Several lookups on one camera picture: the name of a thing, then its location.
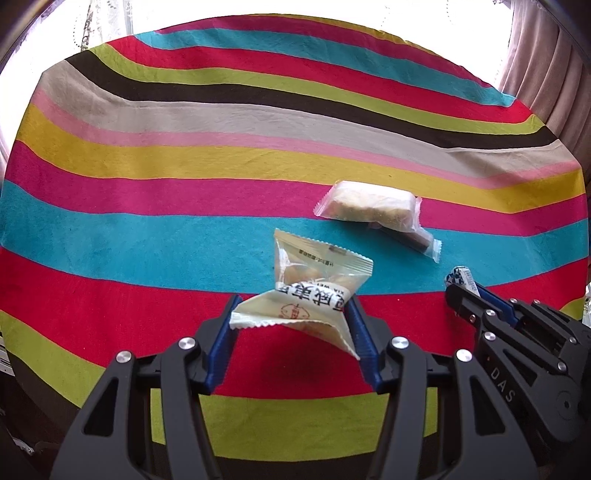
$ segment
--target red stripe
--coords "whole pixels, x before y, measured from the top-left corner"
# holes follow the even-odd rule
[[[55,167],[21,141],[12,148],[6,179],[63,209],[136,215],[315,218],[312,210],[330,189],[284,180],[96,179]],[[460,232],[531,236],[587,218],[583,196],[520,213],[424,199],[421,224]]]
[[[413,47],[409,44],[394,43],[390,40],[376,38],[358,30],[329,25],[313,19],[269,17],[266,15],[236,15],[231,17],[206,18],[204,20],[163,28],[162,30],[157,30],[157,32],[168,34],[183,30],[204,30],[206,28],[225,28],[228,30],[245,31],[258,30],[309,35],[324,40],[366,48],[393,59],[410,60],[461,79],[472,80],[483,87],[490,87],[490,84],[480,80],[480,78],[471,74],[464,67],[460,67],[449,60],[420,48]]]
[[[293,77],[324,83],[427,112],[486,122],[517,124],[531,116],[530,110],[519,102],[510,107],[480,105],[346,67],[280,53],[211,47],[161,50],[152,48],[135,37],[120,38],[110,45],[124,57],[149,67],[175,70],[220,67]]]
[[[0,250],[0,308],[71,353],[106,366],[121,349],[161,352],[222,311],[228,294],[140,287],[52,270]],[[586,260],[493,288],[561,307],[583,295]],[[427,351],[469,348],[473,330],[446,312],[443,292],[362,296],[370,315]],[[248,398],[323,398],[368,392],[355,360],[284,327],[245,330],[218,393]]]

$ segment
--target blue gripper pad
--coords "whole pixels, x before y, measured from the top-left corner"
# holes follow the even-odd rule
[[[373,391],[381,392],[384,384],[380,375],[384,363],[382,356],[384,348],[392,338],[390,328],[383,320],[368,317],[356,296],[345,305],[345,319],[349,325],[355,351],[360,357],[359,367],[363,379]]]
[[[232,356],[234,344],[238,337],[238,330],[232,330],[230,328],[230,316],[232,315],[232,311],[241,302],[242,299],[238,295],[235,295],[226,305],[220,317],[208,320],[208,322],[213,322],[212,327],[216,326],[216,323],[219,325],[217,336],[209,352],[207,352],[207,375],[203,386],[208,394],[211,394],[223,382],[224,376],[226,375],[226,369],[228,368],[228,363],[230,363],[230,357]]]
[[[515,326],[517,325],[517,318],[515,317],[515,312],[511,304],[506,302],[502,298],[498,297],[493,292],[482,287],[478,283],[476,284],[476,287],[478,288],[478,293],[480,294],[482,300],[486,300],[488,303],[492,303],[496,308],[498,308],[501,311],[501,313],[503,314],[501,320],[515,328]]]

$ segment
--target yellow stripe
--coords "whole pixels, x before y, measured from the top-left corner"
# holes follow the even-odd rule
[[[197,70],[177,70],[147,67],[124,57],[113,47],[103,44],[92,49],[111,70],[140,82],[182,83],[186,85],[219,85],[232,83],[263,87],[283,92],[299,93],[326,100],[358,106],[372,112],[381,113],[425,127],[454,132],[480,134],[523,135],[537,132],[544,124],[532,114],[520,124],[502,124],[468,120],[453,116],[440,115],[424,110],[410,108],[397,103],[387,102],[360,93],[350,92],[324,83],[282,77],[268,73],[245,72],[225,68],[204,68]]]
[[[580,299],[575,299],[568,302],[564,307],[560,309],[560,311],[576,320],[580,320],[581,318],[583,318],[584,304],[585,297],[581,297]]]
[[[7,349],[64,398],[82,406],[104,368],[67,352],[0,311]],[[164,443],[159,391],[152,392],[152,435]],[[387,397],[375,394],[318,400],[200,397],[218,456],[297,462],[358,455],[375,449]],[[437,428],[437,391],[429,389],[425,435]]]
[[[246,147],[113,147],[75,137],[52,124],[34,105],[18,140],[58,168],[97,178],[291,180],[331,185],[348,179],[410,190],[415,195],[514,213],[584,192],[580,169],[528,183],[482,190],[422,173],[328,155]]]
[[[300,20],[313,20],[317,23],[323,23],[326,25],[334,25],[340,28],[346,28],[347,30],[355,30],[361,33],[365,33],[370,35],[371,37],[377,38],[378,40],[388,40],[392,43],[396,43],[399,45],[409,45],[411,47],[417,48],[418,50],[426,51],[431,55],[436,57],[440,57],[440,55],[436,54],[435,52],[424,48],[416,43],[410,42],[408,40],[404,40],[403,38],[397,37],[396,35],[392,35],[387,33],[383,30],[376,30],[374,28],[364,27],[363,25],[356,25],[354,23],[345,22],[342,20],[333,20],[331,18],[322,18],[322,17],[308,17],[306,15],[287,15],[287,14],[254,14],[253,16],[265,16],[265,17],[286,17],[286,18],[298,18]]]

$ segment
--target food packet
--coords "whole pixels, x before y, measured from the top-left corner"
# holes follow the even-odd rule
[[[359,359],[343,313],[374,262],[350,250],[275,230],[275,289],[239,304],[230,328],[285,325]]]
[[[441,241],[421,227],[420,212],[421,198],[411,192],[347,180],[335,183],[314,208],[319,217],[383,227],[389,236],[439,263]]]

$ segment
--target turquoise stripe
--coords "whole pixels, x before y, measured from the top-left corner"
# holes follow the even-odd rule
[[[443,290],[468,265],[484,284],[532,277],[587,255],[586,220],[536,236],[432,230],[441,264],[360,223],[303,218],[94,215],[41,202],[4,182],[2,246],[47,267],[90,278],[191,290],[257,293],[273,287],[273,230],[321,239],[372,258],[361,293]]]
[[[136,38],[154,48],[175,50],[186,47],[242,48],[283,53],[303,59],[340,65],[370,75],[396,80],[470,100],[482,105],[511,106],[514,97],[493,87],[430,69],[406,59],[393,59],[367,48],[323,40],[309,35],[266,31],[238,31],[224,28],[183,30],[160,34],[148,32]]]

